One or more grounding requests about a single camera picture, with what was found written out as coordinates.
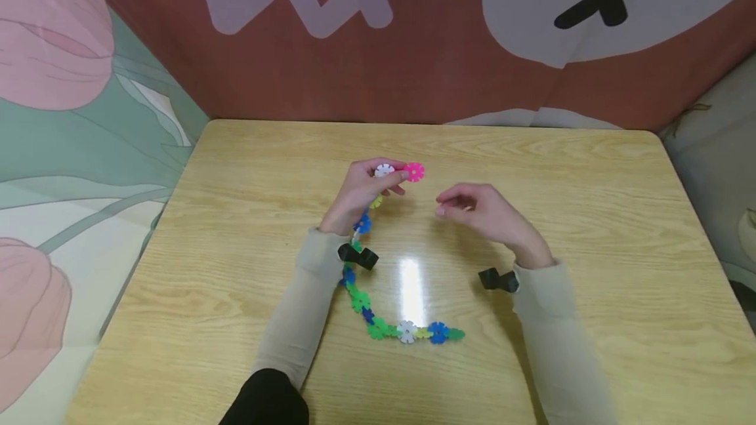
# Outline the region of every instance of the beige sleeve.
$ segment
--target beige sleeve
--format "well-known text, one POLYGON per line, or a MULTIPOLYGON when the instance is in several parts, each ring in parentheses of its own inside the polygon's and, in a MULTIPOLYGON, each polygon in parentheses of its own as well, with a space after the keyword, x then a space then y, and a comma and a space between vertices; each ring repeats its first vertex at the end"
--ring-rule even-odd
POLYGON ((617 424, 608 382, 576 310, 567 269, 525 270, 513 294, 549 425, 617 424))
POLYGON ((310 228, 299 250, 294 276, 273 311, 252 366, 277 369, 301 389, 326 323, 331 298, 342 277, 339 246, 349 237, 310 228))

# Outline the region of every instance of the wooden table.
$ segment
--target wooden table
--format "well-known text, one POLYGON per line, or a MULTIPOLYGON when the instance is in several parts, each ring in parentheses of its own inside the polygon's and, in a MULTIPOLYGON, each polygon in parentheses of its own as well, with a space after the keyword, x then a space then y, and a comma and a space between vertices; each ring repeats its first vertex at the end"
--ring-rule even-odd
POLYGON ((304 386, 313 423, 545 421, 509 295, 476 274, 512 256, 434 219, 458 181, 496 185, 567 261, 622 424, 755 423, 756 340, 651 133, 262 121, 208 125, 68 423, 218 423, 307 228, 348 162, 377 155, 427 175, 377 211, 358 285, 387 319, 467 337, 374 341, 339 289, 304 386))

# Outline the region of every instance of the finger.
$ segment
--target finger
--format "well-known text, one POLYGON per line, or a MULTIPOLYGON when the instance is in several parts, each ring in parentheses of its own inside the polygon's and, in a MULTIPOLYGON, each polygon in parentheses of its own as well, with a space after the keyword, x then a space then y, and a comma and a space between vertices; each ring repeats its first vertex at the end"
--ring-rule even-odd
POLYGON ((389 187, 389 190, 393 191, 394 193, 397 193, 397 195, 404 195, 405 194, 405 191, 403 190, 403 188, 401 186, 389 187))
POLYGON ((395 170, 399 171, 401 168, 407 165, 407 163, 389 159, 388 157, 374 157, 373 159, 362 161, 361 164, 367 171, 374 171, 380 165, 392 165, 395 170))
POLYGON ((439 205, 436 208, 436 215, 442 219, 453 220, 462 225, 472 226, 477 214, 473 211, 464 211, 459 207, 445 207, 439 205))
POLYGON ((449 187, 446 191, 439 193, 438 197, 436 197, 436 202, 448 201, 449 199, 452 199, 454 197, 470 197, 472 199, 477 199, 478 195, 480 194, 481 187, 482 185, 480 184, 469 184, 467 182, 461 182, 452 187, 449 187))
POLYGON ((384 177, 373 178, 373 187, 376 192, 385 191, 406 181, 409 175, 410 174, 407 171, 394 171, 384 177))
POLYGON ((459 207, 463 210, 471 210, 474 208, 474 201, 462 197, 454 197, 453 199, 442 202, 441 206, 459 207))

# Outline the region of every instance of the sleeve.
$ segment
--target sleeve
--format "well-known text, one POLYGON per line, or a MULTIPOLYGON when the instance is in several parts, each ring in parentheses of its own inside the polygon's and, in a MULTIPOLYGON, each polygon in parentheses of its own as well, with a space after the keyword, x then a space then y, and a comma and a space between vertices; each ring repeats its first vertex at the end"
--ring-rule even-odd
POLYGON ((566 266, 515 266, 514 310, 522 324, 539 399, 549 425, 617 424, 608 381, 578 319, 566 266))
POLYGON ((307 425, 308 421, 307 404, 288 377, 263 369, 244 382, 220 425, 307 425))
POLYGON ((301 389, 310 370, 326 323, 333 292, 344 262, 339 247, 348 237, 310 228, 294 267, 294 276, 260 341, 253 373, 275 369, 301 389))

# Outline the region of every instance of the black wrist strap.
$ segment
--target black wrist strap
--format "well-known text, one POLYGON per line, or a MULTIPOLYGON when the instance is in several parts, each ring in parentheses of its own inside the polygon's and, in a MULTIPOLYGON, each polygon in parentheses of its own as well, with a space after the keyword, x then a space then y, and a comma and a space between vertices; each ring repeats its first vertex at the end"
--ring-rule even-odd
POLYGON ((360 253, 352 245, 345 243, 339 247, 339 259, 343 262, 353 262, 370 271, 378 262, 378 255, 368 248, 364 248, 360 253))
POLYGON ((514 271, 509 271, 504 275, 499 275, 496 268, 489 268, 486 271, 478 272, 481 284, 487 291, 501 289, 509 293, 517 292, 519 281, 514 271))

